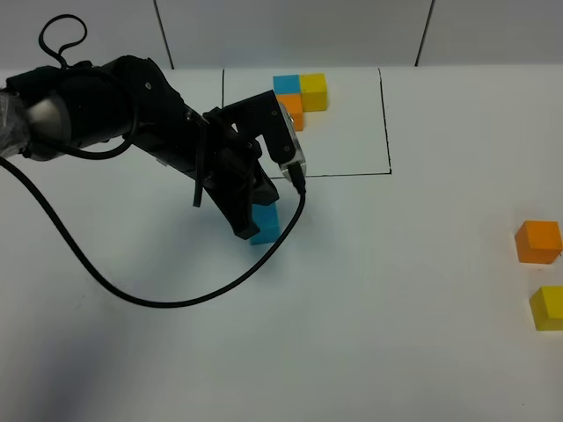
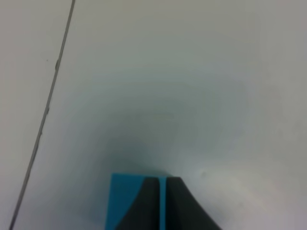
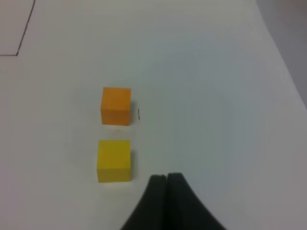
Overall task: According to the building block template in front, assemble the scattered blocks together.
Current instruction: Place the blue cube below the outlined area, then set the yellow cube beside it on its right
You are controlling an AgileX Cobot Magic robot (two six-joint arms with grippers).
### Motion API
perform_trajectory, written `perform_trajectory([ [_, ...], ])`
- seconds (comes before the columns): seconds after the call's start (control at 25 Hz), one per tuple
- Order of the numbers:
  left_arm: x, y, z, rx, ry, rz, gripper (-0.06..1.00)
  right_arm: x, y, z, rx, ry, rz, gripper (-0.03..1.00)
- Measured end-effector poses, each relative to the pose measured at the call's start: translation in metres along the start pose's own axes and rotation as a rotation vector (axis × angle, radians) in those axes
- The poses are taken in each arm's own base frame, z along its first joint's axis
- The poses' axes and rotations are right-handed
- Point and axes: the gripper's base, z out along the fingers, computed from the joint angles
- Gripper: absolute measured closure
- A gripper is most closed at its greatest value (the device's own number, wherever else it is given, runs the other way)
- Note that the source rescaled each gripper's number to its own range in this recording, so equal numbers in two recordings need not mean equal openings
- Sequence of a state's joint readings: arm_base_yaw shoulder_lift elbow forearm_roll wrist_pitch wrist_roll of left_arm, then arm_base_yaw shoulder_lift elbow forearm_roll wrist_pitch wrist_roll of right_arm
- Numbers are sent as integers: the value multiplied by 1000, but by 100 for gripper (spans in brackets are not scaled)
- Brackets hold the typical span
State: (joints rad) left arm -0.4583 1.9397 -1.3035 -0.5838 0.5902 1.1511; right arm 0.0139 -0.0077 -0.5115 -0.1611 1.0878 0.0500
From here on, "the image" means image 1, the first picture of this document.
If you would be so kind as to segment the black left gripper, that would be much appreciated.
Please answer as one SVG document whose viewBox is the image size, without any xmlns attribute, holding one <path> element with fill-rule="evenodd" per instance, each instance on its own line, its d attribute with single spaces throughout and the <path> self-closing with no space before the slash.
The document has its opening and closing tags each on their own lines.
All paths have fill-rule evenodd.
<svg viewBox="0 0 563 422">
<path fill-rule="evenodd" d="M 202 116 L 187 109 L 182 122 L 147 126 L 144 151 L 201 181 L 233 233 L 248 240 L 260 232 L 252 219 L 252 204 L 269 206 L 279 199 L 260 165 L 259 137 L 281 171 L 296 162 L 296 132 L 273 91 Z"/>
</svg>

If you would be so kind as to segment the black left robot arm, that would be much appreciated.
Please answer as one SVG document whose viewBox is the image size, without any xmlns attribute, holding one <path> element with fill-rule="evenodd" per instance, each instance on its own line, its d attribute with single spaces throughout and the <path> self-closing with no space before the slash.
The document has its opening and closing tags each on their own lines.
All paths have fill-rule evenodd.
<svg viewBox="0 0 563 422">
<path fill-rule="evenodd" d="M 243 239 L 259 232 L 252 207 L 278 199 L 261 155 L 268 153 L 282 171 L 305 163 L 289 113 L 272 91 L 197 113 L 149 59 L 127 55 L 101 67 L 40 67 L 10 77 L 7 89 L 22 102 L 30 129 L 22 155 L 48 161 L 128 138 L 193 179 L 195 191 L 208 194 Z"/>
</svg>

